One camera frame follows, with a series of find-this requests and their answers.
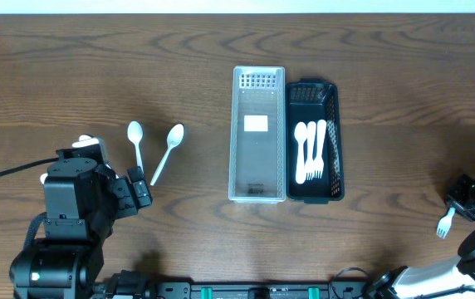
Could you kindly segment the white plastic fork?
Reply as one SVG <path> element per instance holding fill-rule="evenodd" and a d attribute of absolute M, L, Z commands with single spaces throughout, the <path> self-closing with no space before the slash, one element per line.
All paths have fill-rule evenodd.
<path fill-rule="evenodd" d="M 447 237 L 448 232 L 450 228 L 452 227 L 453 217 L 455 213 L 456 213 L 456 208 L 450 207 L 447 213 L 438 221 L 438 225 L 436 228 L 436 235 L 439 238 L 445 239 Z"/>
<path fill-rule="evenodd" d="M 315 139 L 316 139 L 316 122 L 310 121 L 307 124 L 307 139 L 306 139 L 306 162 L 305 162 L 305 171 L 306 171 L 306 180 L 312 180 L 314 177 L 314 148 L 315 148 Z"/>
<path fill-rule="evenodd" d="M 316 158 L 314 159 L 313 178 L 320 179 L 323 174 L 324 160 L 322 157 L 326 138 L 326 121 L 318 120 L 316 125 Z"/>

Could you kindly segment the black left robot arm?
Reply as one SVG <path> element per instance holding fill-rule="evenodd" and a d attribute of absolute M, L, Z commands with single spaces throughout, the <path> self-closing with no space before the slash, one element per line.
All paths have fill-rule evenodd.
<path fill-rule="evenodd" d="M 89 298 L 114 222 L 152 204 L 140 167 L 116 177 L 90 158 L 61 159 L 44 182 L 44 238 L 29 238 L 10 267 L 16 298 Z"/>

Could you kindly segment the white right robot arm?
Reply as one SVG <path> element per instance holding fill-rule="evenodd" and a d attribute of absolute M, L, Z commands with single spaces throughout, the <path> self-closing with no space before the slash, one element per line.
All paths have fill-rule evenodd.
<path fill-rule="evenodd" d="M 475 179 L 461 176 L 450 187 L 446 204 L 475 221 Z M 458 254 L 428 267 L 400 267 L 367 285 L 364 298 L 475 298 L 475 230 Z"/>

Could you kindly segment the clear plastic basket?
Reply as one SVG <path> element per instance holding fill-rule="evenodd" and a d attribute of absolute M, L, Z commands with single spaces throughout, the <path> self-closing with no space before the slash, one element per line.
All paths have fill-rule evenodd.
<path fill-rule="evenodd" d="M 245 115 L 267 115 L 268 132 L 245 132 Z M 229 152 L 228 198 L 236 203 L 286 199 L 285 68 L 236 66 Z"/>

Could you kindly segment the dark green plastic basket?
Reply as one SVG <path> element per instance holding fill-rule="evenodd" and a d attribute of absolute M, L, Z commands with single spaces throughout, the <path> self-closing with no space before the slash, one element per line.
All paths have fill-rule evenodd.
<path fill-rule="evenodd" d="M 327 204 L 345 196 L 338 90 L 318 78 L 286 84 L 286 196 Z"/>

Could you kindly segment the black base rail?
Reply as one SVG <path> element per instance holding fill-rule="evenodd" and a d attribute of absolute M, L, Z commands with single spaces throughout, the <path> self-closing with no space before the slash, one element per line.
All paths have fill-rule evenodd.
<path fill-rule="evenodd" d="M 193 282 L 153 279 L 123 270 L 93 287 L 92 298 L 145 299 L 344 299 L 378 298 L 363 280 L 332 282 Z"/>

